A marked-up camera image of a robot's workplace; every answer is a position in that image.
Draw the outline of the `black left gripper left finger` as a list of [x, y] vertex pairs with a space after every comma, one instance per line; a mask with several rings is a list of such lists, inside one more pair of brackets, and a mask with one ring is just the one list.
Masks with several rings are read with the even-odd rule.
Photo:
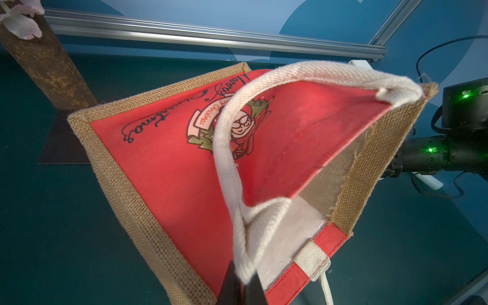
[[241, 304], [241, 282], [236, 275], [235, 263], [231, 261], [227, 268], [216, 305]]

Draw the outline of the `red burlap canvas bag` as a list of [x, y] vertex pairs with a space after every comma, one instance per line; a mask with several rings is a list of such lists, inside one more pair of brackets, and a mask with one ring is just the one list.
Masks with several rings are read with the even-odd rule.
[[268, 304], [327, 280], [434, 83], [339, 62], [246, 63], [68, 122], [172, 304], [216, 304], [229, 263]]

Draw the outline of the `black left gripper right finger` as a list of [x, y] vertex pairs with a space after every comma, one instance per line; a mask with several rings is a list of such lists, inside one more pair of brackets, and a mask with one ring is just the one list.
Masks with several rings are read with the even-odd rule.
[[259, 279], [255, 273], [250, 282], [243, 286], [243, 303], [244, 305], [267, 305], [265, 293]]

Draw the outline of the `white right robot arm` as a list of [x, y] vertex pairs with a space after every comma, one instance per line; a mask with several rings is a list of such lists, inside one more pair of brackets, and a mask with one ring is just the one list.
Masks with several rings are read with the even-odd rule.
[[461, 171], [487, 180], [487, 78], [446, 87], [431, 128], [436, 136], [404, 141], [383, 178]]

